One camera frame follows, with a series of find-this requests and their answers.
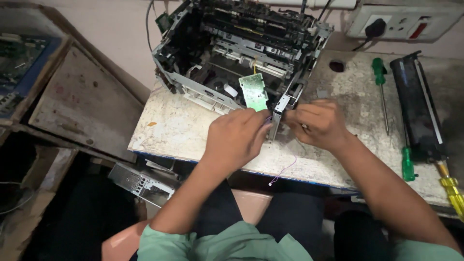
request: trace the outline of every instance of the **shirt sleeve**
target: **shirt sleeve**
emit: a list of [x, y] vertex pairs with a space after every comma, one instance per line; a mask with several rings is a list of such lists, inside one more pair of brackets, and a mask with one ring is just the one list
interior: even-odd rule
[[424, 242], [402, 240], [395, 245], [395, 261], [464, 261], [456, 250]]
[[172, 235], [145, 227], [140, 237], [138, 261], [179, 260], [188, 261], [187, 255], [195, 235]]

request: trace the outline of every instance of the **green shirt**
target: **green shirt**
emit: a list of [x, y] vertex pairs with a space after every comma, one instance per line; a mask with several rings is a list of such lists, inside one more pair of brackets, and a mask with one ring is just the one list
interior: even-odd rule
[[[454, 249], [404, 240], [395, 246], [396, 261], [464, 261]], [[215, 260], [309, 260], [311, 256], [290, 234], [279, 243], [270, 235], [260, 234], [255, 226], [240, 221], [222, 231], [196, 239], [190, 235], [171, 235], [147, 226], [140, 237], [139, 261], [215, 261]]]

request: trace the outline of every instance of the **person's left hand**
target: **person's left hand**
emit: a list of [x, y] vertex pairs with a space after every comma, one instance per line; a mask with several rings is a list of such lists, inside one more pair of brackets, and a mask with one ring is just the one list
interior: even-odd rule
[[206, 150], [199, 164], [207, 166], [222, 181], [259, 155], [272, 124], [263, 124], [268, 110], [235, 110], [211, 123]]

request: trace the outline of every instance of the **red switch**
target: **red switch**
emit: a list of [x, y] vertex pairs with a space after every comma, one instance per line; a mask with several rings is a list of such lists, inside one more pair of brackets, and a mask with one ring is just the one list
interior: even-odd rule
[[423, 32], [423, 30], [427, 27], [427, 23], [421, 23], [416, 31], [409, 37], [409, 39], [417, 39], [419, 35]]

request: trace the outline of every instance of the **wall socket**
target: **wall socket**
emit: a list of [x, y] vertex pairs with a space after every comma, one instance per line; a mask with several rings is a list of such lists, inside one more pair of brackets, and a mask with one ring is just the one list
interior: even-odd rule
[[365, 29], [377, 19], [387, 23], [380, 39], [434, 40], [438, 39], [464, 14], [464, 6], [456, 7], [401, 7], [363, 5], [354, 10], [345, 34], [365, 38]]

